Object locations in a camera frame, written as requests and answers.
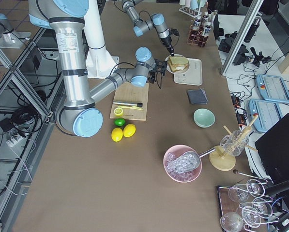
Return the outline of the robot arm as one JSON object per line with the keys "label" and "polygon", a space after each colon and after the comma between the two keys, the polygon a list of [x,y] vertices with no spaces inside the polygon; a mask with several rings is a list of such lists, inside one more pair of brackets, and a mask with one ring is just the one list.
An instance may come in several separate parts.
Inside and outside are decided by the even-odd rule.
{"label": "robot arm", "polygon": [[171,44],[171,35],[179,36],[177,29],[169,28],[166,24],[163,14],[149,14],[149,19],[141,19],[135,6],[141,0],[123,0],[122,10],[129,16],[133,22],[133,31],[137,37],[142,36],[147,31],[155,29],[163,46],[168,50],[171,56],[174,56],[174,47]]}
{"label": "robot arm", "polygon": [[66,101],[59,112],[61,126],[80,137],[101,128],[103,116],[95,104],[124,82],[144,87],[158,60],[146,47],[136,51],[132,68],[116,68],[106,50],[100,13],[94,0],[31,0],[32,24],[55,31]]}

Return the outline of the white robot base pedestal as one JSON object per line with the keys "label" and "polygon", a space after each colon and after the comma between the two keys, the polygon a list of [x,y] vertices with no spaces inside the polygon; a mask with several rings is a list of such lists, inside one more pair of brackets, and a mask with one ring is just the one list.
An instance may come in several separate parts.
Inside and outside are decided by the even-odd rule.
{"label": "white robot base pedestal", "polygon": [[84,20],[84,33],[89,47],[86,58],[88,77],[104,79],[110,76],[112,68],[119,63],[119,57],[112,56],[106,49],[97,1],[89,1]]}

